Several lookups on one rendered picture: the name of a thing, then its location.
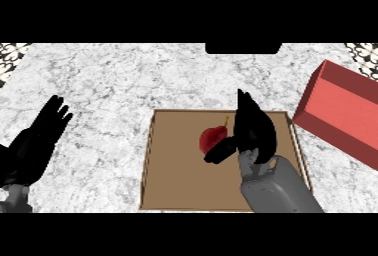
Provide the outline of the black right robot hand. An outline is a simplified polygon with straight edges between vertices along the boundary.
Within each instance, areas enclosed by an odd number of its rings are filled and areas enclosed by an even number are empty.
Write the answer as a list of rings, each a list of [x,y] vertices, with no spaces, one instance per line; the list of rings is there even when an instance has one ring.
[[[204,156],[219,164],[235,152],[259,150],[256,164],[265,164],[276,153],[278,141],[274,122],[248,92],[238,90],[234,136],[220,140]]]

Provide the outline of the red cardboard box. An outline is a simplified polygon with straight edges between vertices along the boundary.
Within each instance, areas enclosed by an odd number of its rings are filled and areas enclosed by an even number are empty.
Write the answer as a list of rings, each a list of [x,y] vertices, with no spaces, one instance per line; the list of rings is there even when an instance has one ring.
[[[378,171],[378,82],[330,60],[305,89],[294,123]]]

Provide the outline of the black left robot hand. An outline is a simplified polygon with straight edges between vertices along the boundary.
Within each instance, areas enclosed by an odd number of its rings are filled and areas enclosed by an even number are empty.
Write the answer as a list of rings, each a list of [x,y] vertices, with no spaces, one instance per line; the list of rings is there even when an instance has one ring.
[[[31,126],[20,132],[9,146],[0,144],[0,187],[30,186],[40,180],[73,118],[68,109],[64,98],[54,95]]]

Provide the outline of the brown wooden tray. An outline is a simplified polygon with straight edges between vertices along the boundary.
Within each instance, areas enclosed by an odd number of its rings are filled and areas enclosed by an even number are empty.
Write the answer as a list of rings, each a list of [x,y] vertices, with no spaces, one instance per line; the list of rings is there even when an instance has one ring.
[[[210,164],[200,150],[203,132],[234,123],[232,110],[154,111],[141,183],[144,210],[251,210],[240,189],[238,157]]]

